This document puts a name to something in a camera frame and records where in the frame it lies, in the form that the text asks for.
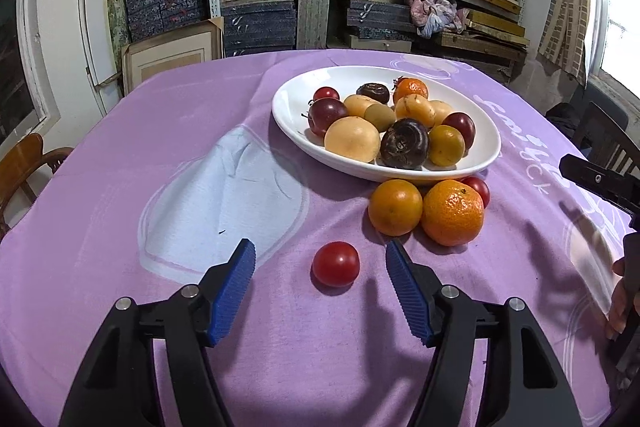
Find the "person's right hand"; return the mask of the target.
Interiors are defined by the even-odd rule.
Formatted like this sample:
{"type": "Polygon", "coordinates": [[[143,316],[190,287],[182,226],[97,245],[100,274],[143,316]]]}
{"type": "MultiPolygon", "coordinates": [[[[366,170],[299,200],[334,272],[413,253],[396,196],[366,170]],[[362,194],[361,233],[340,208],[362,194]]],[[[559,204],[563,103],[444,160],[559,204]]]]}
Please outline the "person's right hand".
{"type": "Polygon", "coordinates": [[[620,279],[614,287],[611,306],[608,310],[608,318],[605,323],[605,336],[608,339],[614,339],[624,331],[631,308],[639,312],[639,294],[635,293],[632,297],[629,297],[625,289],[623,281],[625,268],[624,258],[620,258],[612,264],[612,271],[618,275],[620,279]]]}

